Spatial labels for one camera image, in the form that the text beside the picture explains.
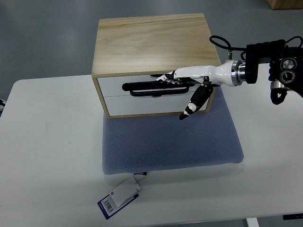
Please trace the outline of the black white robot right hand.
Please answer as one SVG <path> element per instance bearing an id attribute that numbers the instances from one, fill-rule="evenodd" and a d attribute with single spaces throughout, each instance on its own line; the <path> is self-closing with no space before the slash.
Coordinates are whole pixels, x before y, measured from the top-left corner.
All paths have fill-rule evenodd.
<path id="1" fill-rule="evenodd" d="M 230 87 L 241 85 L 237 78 L 238 66 L 242 61 L 229 60 L 220 66 L 191 66 L 176 69 L 161 75 L 156 81 L 178 84 L 190 79 L 198 83 L 198 88 L 193 93 L 188 105 L 179 119 L 183 120 L 196 113 L 205 104 L 215 86 L 226 84 Z"/>

